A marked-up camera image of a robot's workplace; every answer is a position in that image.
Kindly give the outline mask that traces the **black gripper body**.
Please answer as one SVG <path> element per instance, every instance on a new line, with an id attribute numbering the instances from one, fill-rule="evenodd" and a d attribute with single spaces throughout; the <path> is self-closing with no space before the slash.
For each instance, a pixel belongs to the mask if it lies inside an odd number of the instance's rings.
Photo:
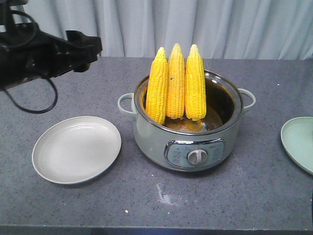
<path id="1" fill-rule="evenodd" d="M 41 31 L 25 46 L 1 49 L 0 89 L 69 71 L 87 71 L 102 51 L 101 39 L 76 30 L 68 30 L 66 35 L 64 40 Z"/>

